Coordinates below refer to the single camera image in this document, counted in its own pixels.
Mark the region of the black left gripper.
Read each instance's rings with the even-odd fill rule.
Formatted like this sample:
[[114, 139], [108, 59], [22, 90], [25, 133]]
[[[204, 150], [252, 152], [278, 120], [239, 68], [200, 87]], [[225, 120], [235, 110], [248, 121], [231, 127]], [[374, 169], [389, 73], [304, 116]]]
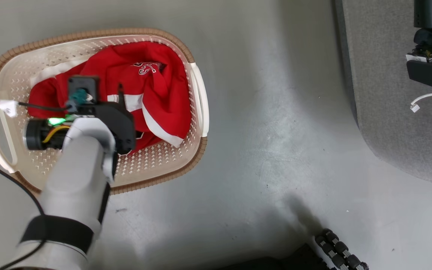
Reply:
[[110, 138], [115, 141], [115, 152], [125, 155], [136, 146], [134, 118], [125, 106], [125, 93], [121, 83], [118, 84], [118, 103], [98, 102], [83, 104], [68, 111], [63, 118], [32, 118], [25, 129], [25, 146], [31, 151], [46, 149], [63, 149], [68, 140], [70, 128], [76, 128], [75, 122], [89, 123], [98, 119], [109, 129]]

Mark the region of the red basketball jersey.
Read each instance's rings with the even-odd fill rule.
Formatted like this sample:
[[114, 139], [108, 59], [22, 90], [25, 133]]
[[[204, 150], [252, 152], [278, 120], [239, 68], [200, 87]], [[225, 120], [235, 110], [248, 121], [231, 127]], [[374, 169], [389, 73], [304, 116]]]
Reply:
[[122, 86], [126, 109], [137, 132], [135, 151], [161, 141], [179, 147], [191, 126], [185, 66], [169, 46], [135, 42], [108, 46], [83, 63], [47, 68], [31, 84], [29, 103], [63, 107], [68, 80], [75, 75], [98, 77], [100, 101], [117, 102]]

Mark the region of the cream laundry basket brown rim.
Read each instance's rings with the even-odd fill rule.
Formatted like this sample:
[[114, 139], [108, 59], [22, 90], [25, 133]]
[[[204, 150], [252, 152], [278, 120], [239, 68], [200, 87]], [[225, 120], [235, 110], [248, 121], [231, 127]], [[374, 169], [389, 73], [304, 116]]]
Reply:
[[[193, 169], [204, 155], [209, 133], [209, 103], [200, 69], [189, 48], [176, 36], [154, 28], [115, 28], [77, 32], [27, 43], [0, 56], [0, 100], [27, 102], [30, 79], [70, 60], [87, 60], [103, 48], [133, 42], [156, 42], [170, 47], [185, 66], [190, 88], [191, 125], [180, 147], [160, 142], [121, 156], [115, 171], [112, 194], [157, 185]], [[30, 116], [19, 106], [15, 116], [0, 110], [0, 166], [38, 195], [60, 152], [55, 149], [29, 151], [23, 135]]]

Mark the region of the grey fabric sofa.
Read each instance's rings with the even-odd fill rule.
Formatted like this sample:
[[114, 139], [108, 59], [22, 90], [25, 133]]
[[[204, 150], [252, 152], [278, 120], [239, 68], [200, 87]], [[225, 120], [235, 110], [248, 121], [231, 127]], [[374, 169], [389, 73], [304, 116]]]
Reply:
[[410, 80], [413, 0], [334, 0], [346, 90], [359, 130], [382, 161], [432, 182], [432, 88]]

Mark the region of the black roller wheel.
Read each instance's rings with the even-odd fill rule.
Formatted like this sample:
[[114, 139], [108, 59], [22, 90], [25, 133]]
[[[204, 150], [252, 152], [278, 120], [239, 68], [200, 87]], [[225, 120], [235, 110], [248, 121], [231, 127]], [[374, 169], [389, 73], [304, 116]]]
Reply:
[[350, 253], [345, 243], [328, 228], [314, 236], [317, 246], [328, 256], [338, 270], [370, 270], [369, 266]]

